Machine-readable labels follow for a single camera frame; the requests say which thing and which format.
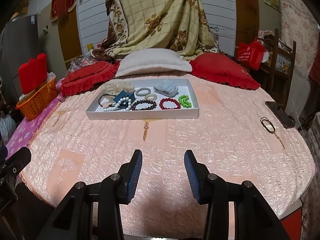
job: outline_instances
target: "black smartphone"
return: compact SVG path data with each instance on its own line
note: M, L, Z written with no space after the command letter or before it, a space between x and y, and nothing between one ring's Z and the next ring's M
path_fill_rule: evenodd
M266 101L267 107L276 115L279 121L282 123L284 128L289 129L295 126L294 122L288 117L283 109L277 105L276 102Z

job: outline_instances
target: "orange plastic basket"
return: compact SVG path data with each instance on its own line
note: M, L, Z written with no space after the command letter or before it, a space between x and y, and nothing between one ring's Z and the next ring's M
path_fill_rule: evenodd
M57 95L56 79L54 78L39 90L20 100L16 105L16 109L20 109L27 120L33 120Z

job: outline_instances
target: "red beaded bracelet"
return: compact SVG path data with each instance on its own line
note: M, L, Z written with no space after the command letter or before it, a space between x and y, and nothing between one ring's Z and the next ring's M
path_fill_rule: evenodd
M167 108L167 107L164 107L164 106L163 106L163 103L164 103L164 102L168 102L168 101L171 101L171 102L175 103L175 104L177 105L177 107L175 107L175 108ZM161 99L161 101L160 101L160 103L159 103L159 106L160 106L160 108L161 108L162 110L167 110L167 109L180 109L180 108L181 108L181 105L179 104L179 102L178 102L177 100L173 99L173 98L163 98L163 99Z

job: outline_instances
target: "metal screw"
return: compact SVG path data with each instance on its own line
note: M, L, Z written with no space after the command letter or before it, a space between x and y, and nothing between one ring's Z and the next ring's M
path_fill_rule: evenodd
M117 180L117 179L120 178L120 175L119 175L118 173L115 173L115 174L112 174L112 175L110 176L110 178L111 178L112 180Z
M208 179L215 180L215 179L217 179L217 175L213 174L213 173L210 173L210 174L208 174Z
M252 182L251 181L248 181L248 180L245 180L244 182L243 182L243 184L246 186L246 187L252 187Z
M75 187L77 188L77 189L80 189L80 188L82 188L84 186L84 182L82 182L82 181L79 181L79 182L77 182L76 184L75 184Z

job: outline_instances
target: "white pillow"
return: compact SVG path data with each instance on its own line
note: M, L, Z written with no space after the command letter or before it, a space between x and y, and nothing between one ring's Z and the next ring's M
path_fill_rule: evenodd
M116 77L159 73L170 70L191 72L189 62L169 49L143 49L127 55L121 62Z

